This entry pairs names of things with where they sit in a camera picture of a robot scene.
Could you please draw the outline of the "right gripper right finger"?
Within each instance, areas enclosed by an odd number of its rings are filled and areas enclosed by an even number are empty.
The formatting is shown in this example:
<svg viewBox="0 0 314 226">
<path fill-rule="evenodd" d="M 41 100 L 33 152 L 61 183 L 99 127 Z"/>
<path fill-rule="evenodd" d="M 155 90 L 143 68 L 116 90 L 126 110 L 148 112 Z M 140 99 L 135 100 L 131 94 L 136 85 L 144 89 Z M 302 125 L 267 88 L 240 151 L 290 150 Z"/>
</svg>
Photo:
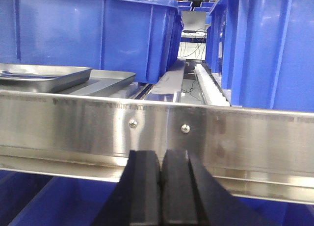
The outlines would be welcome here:
<svg viewBox="0 0 314 226">
<path fill-rule="evenodd" d="M 161 178 L 165 226 L 275 225 L 232 196 L 186 150 L 167 150 Z"/>
</svg>

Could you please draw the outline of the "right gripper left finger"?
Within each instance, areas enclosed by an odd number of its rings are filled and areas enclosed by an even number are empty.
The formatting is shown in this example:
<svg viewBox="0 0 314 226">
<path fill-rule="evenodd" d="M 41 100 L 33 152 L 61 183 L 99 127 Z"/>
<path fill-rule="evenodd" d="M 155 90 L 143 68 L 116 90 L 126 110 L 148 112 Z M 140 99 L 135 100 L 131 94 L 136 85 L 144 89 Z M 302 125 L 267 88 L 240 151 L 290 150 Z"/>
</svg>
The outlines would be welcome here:
<svg viewBox="0 0 314 226">
<path fill-rule="evenodd" d="M 127 165 L 93 226 L 159 226 L 160 166 L 154 151 L 130 151 Z"/>
</svg>

